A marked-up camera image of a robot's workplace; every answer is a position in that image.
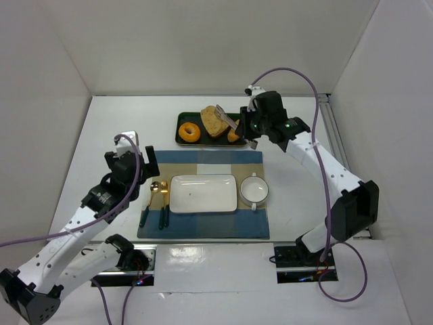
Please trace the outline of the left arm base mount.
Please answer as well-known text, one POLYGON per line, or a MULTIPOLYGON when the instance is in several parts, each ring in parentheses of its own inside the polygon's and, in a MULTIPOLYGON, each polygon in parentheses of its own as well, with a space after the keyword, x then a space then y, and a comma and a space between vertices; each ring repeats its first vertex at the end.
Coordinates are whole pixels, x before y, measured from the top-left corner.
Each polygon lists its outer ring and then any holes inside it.
POLYGON ((127 266, 112 267, 94 277, 101 287, 153 286, 156 246, 138 244, 127 266))

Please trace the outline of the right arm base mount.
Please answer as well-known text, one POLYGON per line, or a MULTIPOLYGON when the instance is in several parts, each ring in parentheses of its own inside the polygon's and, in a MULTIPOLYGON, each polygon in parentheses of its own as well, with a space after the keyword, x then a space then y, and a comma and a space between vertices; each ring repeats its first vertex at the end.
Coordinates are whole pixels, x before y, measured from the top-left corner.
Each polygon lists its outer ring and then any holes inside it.
POLYGON ((338 281, 332 250, 324 262, 319 261, 320 255, 318 252, 303 257, 294 245, 274 246, 269 262, 276 267, 278 284, 317 282, 320 276, 324 282, 338 281))

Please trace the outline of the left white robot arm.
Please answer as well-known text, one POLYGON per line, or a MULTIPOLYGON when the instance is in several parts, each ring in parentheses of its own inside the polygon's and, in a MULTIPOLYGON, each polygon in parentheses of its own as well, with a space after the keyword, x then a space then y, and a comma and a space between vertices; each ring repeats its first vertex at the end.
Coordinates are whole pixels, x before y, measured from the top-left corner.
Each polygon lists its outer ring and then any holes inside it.
POLYGON ((132 149, 121 156, 105 153, 110 172, 82 199, 63 229, 66 235, 49 241, 18 269, 1 272, 3 299, 29 324, 46 323, 72 291, 103 271, 147 269, 148 258, 120 234, 107 237, 86 255, 81 253, 138 198, 140 185, 160 174, 153 147, 145 151, 148 162, 132 149))

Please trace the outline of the metal food tongs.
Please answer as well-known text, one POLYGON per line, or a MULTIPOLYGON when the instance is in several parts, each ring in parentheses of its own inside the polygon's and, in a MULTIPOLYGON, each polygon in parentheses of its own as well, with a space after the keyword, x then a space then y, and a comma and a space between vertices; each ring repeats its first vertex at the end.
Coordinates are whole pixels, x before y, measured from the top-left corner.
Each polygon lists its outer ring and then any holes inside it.
MULTIPOLYGON (((238 125, 235 123, 235 121, 233 121, 218 104, 215 107, 215 114, 218 116, 218 118, 226 122, 231 127, 233 132, 237 135, 236 130, 238 125)), ((257 148, 258 142, 256 140, 248 140, 244 138, 242 139, 251 149, 255 150, 257 148)))

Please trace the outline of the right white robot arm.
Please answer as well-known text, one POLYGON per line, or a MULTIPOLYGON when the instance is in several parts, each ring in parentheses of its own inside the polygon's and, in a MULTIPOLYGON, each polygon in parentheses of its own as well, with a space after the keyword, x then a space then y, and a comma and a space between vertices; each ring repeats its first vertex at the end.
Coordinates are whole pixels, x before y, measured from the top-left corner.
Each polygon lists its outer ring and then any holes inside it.
POLYGON ((344 242, 374 224, 378 185, 353 175, 312 138, 311 128, 301 118, 288 117, 278 92, 250 86, 246 93, 250 101, 240 109, 236 134, 252 145, 266 135, 327 188, 325 220, 297 238, 298 249, 305 255, 322 252, 327 245, 344 242))

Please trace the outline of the brown bread slice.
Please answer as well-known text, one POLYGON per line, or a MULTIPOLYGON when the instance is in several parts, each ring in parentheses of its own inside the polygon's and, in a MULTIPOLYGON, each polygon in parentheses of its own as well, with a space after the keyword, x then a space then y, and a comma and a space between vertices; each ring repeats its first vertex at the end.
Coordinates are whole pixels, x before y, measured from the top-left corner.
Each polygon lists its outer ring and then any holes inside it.
POLYGON ((206 132, 212 138, 218 138, 228 130, 229 125, 216 114, 215 106, 207 106, 200 111, 200 118, 206 132))

